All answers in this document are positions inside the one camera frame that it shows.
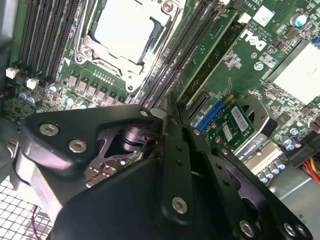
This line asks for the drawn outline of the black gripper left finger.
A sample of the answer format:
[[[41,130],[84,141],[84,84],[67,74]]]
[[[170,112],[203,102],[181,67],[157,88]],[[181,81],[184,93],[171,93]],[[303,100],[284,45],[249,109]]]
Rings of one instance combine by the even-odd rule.
[[[128,104],[44,112],[21,126],[15,160],[56,225],[189,225],[189,120],[169,95],[157,117]]]

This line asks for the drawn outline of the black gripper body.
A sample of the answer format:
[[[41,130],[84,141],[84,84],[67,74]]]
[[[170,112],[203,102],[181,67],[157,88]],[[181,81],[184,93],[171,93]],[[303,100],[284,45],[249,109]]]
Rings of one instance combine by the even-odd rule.
[[[182,123],[166,120],[95,120],[64,123],[51,145],[70,163],[63,176],[82,174],[123,132],[126,151],[143,138],[145,158],[72,197],[59,212],[51,237],[58,240],[221,240],[191,170],[191,151]]]

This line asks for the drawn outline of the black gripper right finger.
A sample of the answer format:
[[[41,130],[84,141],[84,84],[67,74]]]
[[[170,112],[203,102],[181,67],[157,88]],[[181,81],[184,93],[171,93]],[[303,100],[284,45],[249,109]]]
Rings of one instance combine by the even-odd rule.
[[[221,147],[210,149],[203,133],[190,125],[178,103],[191,170],[221,240],[312,240],[304,223],[237,157]]]

